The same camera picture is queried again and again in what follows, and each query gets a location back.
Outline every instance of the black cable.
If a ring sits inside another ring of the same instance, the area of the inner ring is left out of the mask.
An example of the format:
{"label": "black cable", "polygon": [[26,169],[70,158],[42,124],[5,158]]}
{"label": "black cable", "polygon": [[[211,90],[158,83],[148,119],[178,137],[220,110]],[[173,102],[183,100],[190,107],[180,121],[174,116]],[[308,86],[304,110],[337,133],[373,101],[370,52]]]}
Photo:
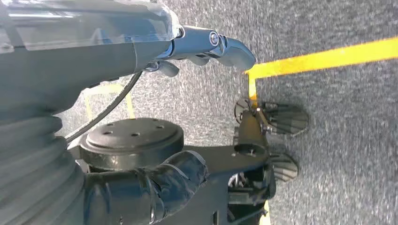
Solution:
{"label": "black cable", "polygon": [[66,142],[70,143],[74,139],[78,138],[80,135],[84,134],[87,132],[89,129],[91,129],[94,125],[96,125],[98,122],[100,122],[104,117],[106,117],[113,109],[116,108],[117,105],[126,97],[126,95],[130,92],[130,90],[134,87],[134,85],[137,83],[138,79],[142,75],[142,71],[134,74],[129,82],[124,86],[123,90],[117,95],[111,103],[108,104],[108,106],[102,110],[100,113],[98,113],[94,119],[88,121],[87,123],[83,124],[81,127],[78,129],[74,130],[73,132],[69,133],[68,135],[65,136]]}

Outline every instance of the metal bolt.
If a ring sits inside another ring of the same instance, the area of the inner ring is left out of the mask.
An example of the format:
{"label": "metal bolt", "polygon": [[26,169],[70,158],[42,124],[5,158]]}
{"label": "metal bolt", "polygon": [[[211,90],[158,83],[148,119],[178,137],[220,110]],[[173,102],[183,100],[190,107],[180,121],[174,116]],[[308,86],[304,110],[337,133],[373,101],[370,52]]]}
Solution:
{"label": "metal bolt", "polygon": [[218,34],[215,31],[210,32],[209,39],[210,39],[210,43],[213,46],[217,46],[218,45],[218,41],[219,41]]}

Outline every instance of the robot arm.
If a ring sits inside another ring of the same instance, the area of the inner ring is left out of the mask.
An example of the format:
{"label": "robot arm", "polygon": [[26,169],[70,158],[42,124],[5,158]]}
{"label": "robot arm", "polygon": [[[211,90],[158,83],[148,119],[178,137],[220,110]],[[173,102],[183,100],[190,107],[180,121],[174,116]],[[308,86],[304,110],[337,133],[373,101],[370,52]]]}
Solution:
{"label": "robot arm", "polygon": [[[0,2],[0,225],[82,225],[84,218],[86,222],[95,218],[92,205],[84,207],[84,201],[98,199],[90,197],[111,183],[111,176],[82,173],[66,152],[65,139],[54,136],[62,123],[52,116],[69,109],[84,88],[151,65],[172,74],[175,68],[165,61],[171,59],[202,65],[216,58],[244,69],[254,63],[250,51],[236,40],[188,26],[182,27],[180,36],[179,28],[171,11],[147,2]],[[176,168],[169,166],[164,172],[178,172]],[[151,174],[154,182],[156,171]],[[139,177],[137,173],[130,184],[142,184]],[[201,182],[190,184],[184,200]],[[118,201],[133,199],[118,197]],[[172,214],[183,203],[158,207],[162,216],[155,220],[165,216],[165,209]]]}

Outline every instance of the floor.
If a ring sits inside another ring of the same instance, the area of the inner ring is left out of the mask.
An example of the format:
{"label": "floor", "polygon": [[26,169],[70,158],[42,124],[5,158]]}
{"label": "floor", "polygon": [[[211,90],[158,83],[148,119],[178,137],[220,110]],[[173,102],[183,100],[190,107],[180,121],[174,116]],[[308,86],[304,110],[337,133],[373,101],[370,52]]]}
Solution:
{"label": "floor", "polygon": [[[396,0],[162,2],[181,24],[240,39],[258,62],[398,36]],[[175,78],[142,76],[131,93],[134,116],[179,124],[187,144],[231,144],[233,107],[248,96],[247,76],[215,61],[176,64]],[[272,224],[398,224],[398,60],[258,79],[256,89],[259,98],[298,104],[311,116],[306,133],[270,141],[300,164],[297,179],[279,185],[269,202]],[[79,98],[59,115],[59,134],[86,122],[88,110],[96,114],[115,95]],[[131,114],[123,102],[101,124]]]}

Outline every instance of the yellow tape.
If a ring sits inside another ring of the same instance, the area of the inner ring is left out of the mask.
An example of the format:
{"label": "yellow tape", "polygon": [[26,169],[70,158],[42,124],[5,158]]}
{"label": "yellow tape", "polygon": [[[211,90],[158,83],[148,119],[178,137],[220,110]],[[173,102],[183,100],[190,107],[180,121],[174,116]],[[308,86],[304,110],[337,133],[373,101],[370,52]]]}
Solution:
{"label": "yellow tape", "polygon": [[92,110],[91,110],[91,106],[90,106],[90,97],[83,94],[84,96],[84,103],[86,105],[86,113],[87,113],[87,117],[89,120],[92,120]]}
{"label": "yellow tape", "polygon": [[[120,84],[108,84],[103,86],[97,86],[90,89],[85,89],[84,93],[84,103],[86,105],[87,116],[89,119],[92,119],[92,110],[90,106],[90,96],[91,95],[100,95],[100,94],[110,94],[110,93],[119,93],[123,90],[123,87]],[[129,92],[126,97],[124,98],[127,104],[127,113],[129,114],[130,119],[135,118],[132,99],[131,99],[131,92]]]}
{"label": "yellow tape", "polygon": [[249,96],[256,100],[255,79],[398,58],[398,37],[368,42],[254,65],[249,75]]}
{"label": "yellow tape", "polygon": [[262,216],[260,219],[260,225],[271,225],[271,215],[269,214],[269,205],[268,201],[264,204],[264,209],[268,212],[265,216]]}

